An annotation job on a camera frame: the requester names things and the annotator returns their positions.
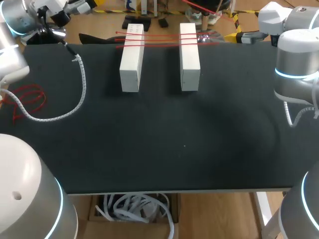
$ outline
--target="white spiral cable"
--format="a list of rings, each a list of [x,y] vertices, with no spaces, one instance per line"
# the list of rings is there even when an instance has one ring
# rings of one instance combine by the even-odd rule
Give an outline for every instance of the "white spiral cable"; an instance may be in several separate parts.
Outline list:
[[[8,91],[6,89],[0,89],[0,91],[8,94],[17,103],[17,105],[21,109],[22,113],[30,120],[37,121],[37,122],[51,122],[51,121],[56,121],[56,120],[61,120],[63,118],[66,118],[66,117],[72,115],[73,113],[75,113],[81,107],[81,105],[84,102],[85,94],[86,94],[86,78],[85,78],[85,70],[84,70],[84,65],[83,65],[82,58],[79,56],[79,54],[76,54],[75,55],[75,59],[73,61],[77,61],[79,63],[79,66],[80,66],[81,75],[82,75],[82,95],[81,95],[81,99],[80,99],[79,103],[77,104],[77,106],[73,110],[71,110],[70,112],[68,112],[68,113],[66,113],[64,115],[61,115],[61,116],[58,116],[58,117],[54,117],[54,118],[49,118],[49,119],[38,119],[38,118],[35,118],[35,117],[31,116],[26,111],[26,109],[24,108],[22,102],[19,100],[19,98],[17,96],[15,96],[14,93],[12,93],[11,91]]]
[[[109,214],[109,209],[111,209],[114,194],[110,195],[109,201],[108,201],[108,195],[104,196],[104,201],[103,201],[104,212],[97,205],[95,206],[95,208],[103,217],[105,217],[107,220],[112,222],[113,221],[117,221],[117,222],[129,221],[129,222],[149,223],[154,219],[154,216],[156,216],[158,212],[157,210],[158,206],[160,206],[165,210],[165,213],[162,215],[162,217],[167,215],[167,218],[168,218],[168,223],[170,227],[168,239],[172,239],[174,236],[174,223],[169,211],[169,200],[165,194],[161,194],[161,195],[165,197],[167,201],[167,205],[165,205],[158,199],[155,199],[145,194],[125,194],[121,198],[119,198],[113,205],[113,213],[116,216],[115,218],[112,218]],[[124,205],[121,208],[118,208],[119,204],[122,201],[125,201]],[[153,212],[149,217],[142,218],[135,214],[136,212],[139,212],[140,210],[142,210],[143,206],[149,203],[151,203],[154,207]]]
[[[291,118],[290,118],[290,114],[289,114],[289,109],[288,109],[288,104],[286,101],[284,101],[284,108],[285,108],[285,112],[286,112],[286,117],[287,117],[287,121],[288,121],[288,124],[291,128],[294,128],[297,126],[301,116],[303,116],[303,114],[307,111],[315,111],[316,109],[314,107],[306,107],[306,108],[303,108],[301,111],[299,111],[299,113],[297,114],[294,122],[292,123],[291,121]]]
[[[314,81],[313,81],[313,88],[311,90],[311,96],[313,98],[313,104],[314,104],[314,107],[315,107],[315,119],[318,118],[318,115],[319,115],[319,109],[318,109],[318,104],[317,104],[317,96],[316,96],[316,93],[317,93],[317,82],[318,82],[318,77],[315,77],[314,78]]]

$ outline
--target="black object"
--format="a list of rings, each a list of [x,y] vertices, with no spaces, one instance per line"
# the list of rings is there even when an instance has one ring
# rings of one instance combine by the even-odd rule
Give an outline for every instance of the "black object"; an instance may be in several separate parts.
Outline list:
[[[11,105],[0,111],[0,133],[30,144],[67,193],[289,188],[318,161],[318,121],[309,113],[290,128],[274,96],[270,42],[198,46],[198,92],[180,90],[178,47],[144,49],[139,93],[122,93],[122,49],[71,47],[87,79],[79,111],[15,125]],[[74,57],[61,44],[27,46],[23,54],[30,73],[9,89],[44,88],[47,103],[32,115],[73,109],[82,91]],[[289,107],[295,116],[304,106]]]
[[[50,34],[42,33],[39,35],[36,33],[33,37],[31,37],[26,44],[27,45],[39,45],[39,44],[56,44],[60,41],[56,38],[53,38]]]
[[[116,36],[109,39],[102,39],[95,36],[79,33],[82,44],[123,44],[124,42],[116,42],[115,39],[125,39],[125,36]]]
[[[278,45],[280,35],[270,35],[271,45],[276,46]]]
[[[85,0],[91,9],[95,8],[97,6],[96,2],[94,0]]]
[[[65,13],[63,10],[57,13],[56,15],[53,15],[51,19],[58,27],[65,26],[71,20],[70,15]]]
[[[148,31],[151,25],[151,18],[147,16],[129,16],[126,15],[122,24],[122,29],[128,29],[129,23],[143,24],[144,31]]]
[[[202,6],[208,10],[217,11],[220,0],[190,0],[190,2],[195,3],[199,6]],[[231,3],[231,0],[223,0],[219,8],[219,11],[227,9],[230,3]],[[203,9],[197,8],[193,5],[190,5],[190,6],[197,11],[205,12]]]
[[[159,25],[164,28],[168,27],[168,22],[166,21],[166,18],[159,19]]]

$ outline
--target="red string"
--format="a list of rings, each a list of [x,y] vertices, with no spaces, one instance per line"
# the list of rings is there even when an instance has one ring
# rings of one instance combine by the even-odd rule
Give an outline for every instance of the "red string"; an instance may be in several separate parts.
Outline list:
[[[151,39],[151,40],[138,40],[138,39],[115,39],[116,42],[122,42],[122,41],[178,41],[178,40],[193,40],[196,39],[196,37],[194,38],[177,38],[177,39],[164,39],[164,40],[160,40],[160,39]]]
[[[19,97],[19,100],[24,104],[24,105],[29,105],[29,104],[33,104],[37,101],[39,101],[41,98],[43,98],[43,102],[38,106],[36,107],[35,109],[31,110],[29,113],[34,113],[38,110],[40,110],[45,102],[46,102],[46,96],[45,96],[45,93],[43,91],[43,88],[37,84],[31,84],[31,85],[26,85],[26,86],[22,86],[22,87],[19,87],[17,88],[16,90],[13,91],[13,93],[17,94],[21,91],[25,91],[27,89],[30,89],[30,88],[35,88],[36,90],[32,90],[32,91],[28,91],[28,92],[25,92],[22,94],[22,96]],[[28,100],[28,101],[24,101],[23,99],[29,95],[35,95],[35,94],[38,94],[34,99],[31,99],[31,100]],[[24,117],[24,115],[17,115],[16,114],[16,111],[17,111],[17,108],[18,108],[18,105],[16,102],[12,102],[12,101],[9,101],[8,100],[9,97],[6,95],[4,97],[3,100],[0,101],[0,103],[4,103],[4,104],[8,104],[8,105],[14,105],[14,108],[13,108],[13,117],[12,117],[12,121],[13,121],[13,124],[15,123],[15,120],[16,119],[20,119],[22,117]]]
[[[116,31],[116,34],[126,34],[126,35],[134,35],[134,36],[181,36],[181,35],[210,35],[215,34],[216,31],[213,32],[197,32],[197,33],[180,33],[180,34],[166,34],[166,35],[153,35],[153,34],[137,34],[137,33],[127,33],[127,32],[121,32]]]
[[[204,11],[206,11],[206,12],[210,12],[210,13],[212,13],[212,14],[216,14],[216,12],[214,12],[214,11],[211,11],[211,10],[209,10],[209,9],[207,9],[207,8],[204,8],[204,7],[202,7],[202,6],[200,6],[200,5],[197,5],[197,4],[195,4],[195,3],[192,3],[192,2],[190,2],[190,1],[187,1],[187,0],[182,0],[183,2],[185,2],[185,3],[187,3],[187,4],[189,4],[189,5],[192,5],[192,6],[195,6],[195,7],[197,7],[197,8],[199,8],[199,9],[202,9],[202,10],[204,10]],[[226,19],[226,20],[228,20],[228,21],[233,21],[232,19],[230,19],[230,18],[228,18],[228,17],[224,17],[224,16],[222,16],[221,14],[219,14],[219,13],[217,13],[217,15],[218,16],[221,16],[223,19]]]
[[[219,44],[218,42],[206,42],[206,43],[184,43],[184,44],[147,44],[147,45],[120,45],[116,46],[116,48],[123,48],[123,47],[128,47],[128,46],[144,46],[144,47],[172,47],[172,46],[181,46],[181,45],[217,45]]]

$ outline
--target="black table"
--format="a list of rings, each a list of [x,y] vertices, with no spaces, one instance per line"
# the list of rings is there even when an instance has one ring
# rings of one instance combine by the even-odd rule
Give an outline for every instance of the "black table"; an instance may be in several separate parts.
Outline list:
[[[181,92],[178,48],[145,48],[139,93],[122,93],[115,45],[73,46],[82,56],[87,97],[67,119],[12,125],[0,111],[0,132],[30,144],[67,193],[239,190],[292,187],[317,161],[319,123],[304,115],[289,128],[272,87],[276,49],[200,46],[198,92]],[[28,46],[30,74],[50,118],[81,95],[76,62],[61,45]],[[303,106],[291,106],[293,115]]]

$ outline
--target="white block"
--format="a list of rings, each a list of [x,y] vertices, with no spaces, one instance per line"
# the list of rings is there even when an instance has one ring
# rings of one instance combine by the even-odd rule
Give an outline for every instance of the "white block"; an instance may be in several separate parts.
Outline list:
[[[127,33],[144,34],[143,24],[129,24]],[[143,35],[126,35],[125,46],[144,45]],[[142,71],[144,46],[124,47],[120,65],[123,92],[138,92]]]
[[[195,43],[194,45],[179,46],[180,83],[182,91],[197,91],[200,76],[200,63],[196,38],[195,23],[181,23],[179,32],[194,33],[180,35],[180,44]]]

